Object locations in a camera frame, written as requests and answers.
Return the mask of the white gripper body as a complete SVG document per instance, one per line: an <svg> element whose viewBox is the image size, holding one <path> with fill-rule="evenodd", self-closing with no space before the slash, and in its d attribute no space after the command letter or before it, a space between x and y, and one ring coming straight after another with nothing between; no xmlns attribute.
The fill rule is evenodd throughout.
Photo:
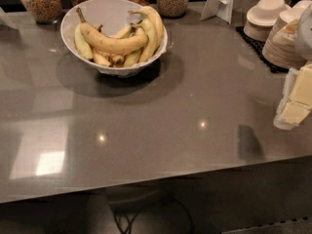
<svg viewBox="0 0 312 234"><path fill-rule="evenodd" d="M294 43L298 53L305 59L312 59L312 5L302 13L294 36Z"/></svg>

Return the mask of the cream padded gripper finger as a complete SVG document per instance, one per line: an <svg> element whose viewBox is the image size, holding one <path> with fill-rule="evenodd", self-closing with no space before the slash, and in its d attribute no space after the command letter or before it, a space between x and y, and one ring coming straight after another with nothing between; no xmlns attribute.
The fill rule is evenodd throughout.
<svg viewBox="0 0 312 234"><path fill-rule="evenodd" d="M312 112L311 61L307 61L299 70L289 70L282 95L273 124L281 130L291 130Z"/></svg>

